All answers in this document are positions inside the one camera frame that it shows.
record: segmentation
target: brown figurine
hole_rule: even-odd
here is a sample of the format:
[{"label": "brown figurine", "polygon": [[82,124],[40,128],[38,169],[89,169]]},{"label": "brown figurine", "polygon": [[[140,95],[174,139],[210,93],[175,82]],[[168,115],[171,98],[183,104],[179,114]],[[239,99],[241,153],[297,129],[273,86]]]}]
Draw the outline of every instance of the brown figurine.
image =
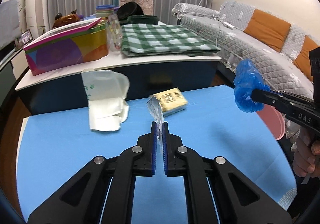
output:
[{"label": "brown figurine", "polygon": [[58,13],[55,17],[52,29],[80,21],[80,18],[76,13],[77,10],[72,11],[70,15],[66,16],[62,16],[61,13]]}]

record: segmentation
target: white marble tabletop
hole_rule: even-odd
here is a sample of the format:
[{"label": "white marble tabletop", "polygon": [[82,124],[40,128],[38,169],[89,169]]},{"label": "white marble tabletop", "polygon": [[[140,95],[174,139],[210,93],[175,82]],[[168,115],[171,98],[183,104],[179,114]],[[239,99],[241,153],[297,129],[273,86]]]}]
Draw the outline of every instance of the white marble tabletop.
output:
[{"label": "white marble tabletop", "polygon": [[64,76],[81,73],[85,69],[103,70],[109,68],[116,68],[128,65],[137,65],[145,63],[157,62],[182,62],[182,61],[220,61],[221,57],[217,55],[212,56],[187,56],[187,55],[154,55],[154,56],[139,56],[127,57],[115,48],[109,50],[109,54],[99,60],[92,62],[85,62],[56,69],[33,76],[29,70],[16,87],[17,90],[36,85],[38,83],[50,81]]}]

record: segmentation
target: sofa armrest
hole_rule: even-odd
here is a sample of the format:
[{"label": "sofa armrest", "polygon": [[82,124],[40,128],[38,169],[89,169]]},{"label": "sofa armrest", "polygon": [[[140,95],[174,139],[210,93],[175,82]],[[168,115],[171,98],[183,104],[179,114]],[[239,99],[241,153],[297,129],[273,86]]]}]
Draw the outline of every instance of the sofa armrest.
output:
[{"label": "sofa armrest", "polygon": [[219,11],[189,3],[176,4],[172,9],[172,16],[176,16],[177,19],[182,19],[184,15],[194,15],[213,19],[219,16]]}]

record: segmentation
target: blue table surface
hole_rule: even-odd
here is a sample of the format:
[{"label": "blue table surface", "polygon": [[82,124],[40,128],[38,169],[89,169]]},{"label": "blue table surface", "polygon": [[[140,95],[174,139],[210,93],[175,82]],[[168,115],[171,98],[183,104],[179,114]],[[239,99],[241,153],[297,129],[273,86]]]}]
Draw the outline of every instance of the blue table surface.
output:
[{"label": "blue table surface", "polygon": [[[167,116],[169,131],[201,156],[224,156],[276,202],[296,187],[277,141],[256,113],[241,112],[227,86],[184,92],[185,110]],[[88,108],[31,116],[21,141],[18,198],[25,220],[53,192],[97,155],[118,156],[150,132],[148,99],[128,101],[128,119],[117,132],[89,129]],[[132,224],[188,223],[182,177],[137,177]]]}]

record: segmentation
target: silver screw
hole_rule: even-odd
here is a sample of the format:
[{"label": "silver screw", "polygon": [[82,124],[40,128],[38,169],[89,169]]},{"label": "silver screw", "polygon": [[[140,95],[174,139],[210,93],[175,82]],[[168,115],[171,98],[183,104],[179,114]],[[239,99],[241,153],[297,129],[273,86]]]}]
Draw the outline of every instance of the silver screw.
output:
[{"label": "silver screw", "polygon": [[132,148],[132,151],[135,152],[135,153],[140,153],[142,151],[142,147],[140,146],[134,146]]},{"label": "silver screw", "polygon": [[103,163],[104,159],[103,157],[96,157],[94,160],[93,160],[97,165]]},{"label": "silver screw", "polygon": [[188,149],[184,146],[178,147],[178,152],[180,152],[180,153],[185,153],[187,151],[188,151]]},{"label": "silver screw", "polygon": [[223,165],[226,162],[226,159],[224,157],[217,157],[216,162],[220,165]]}]

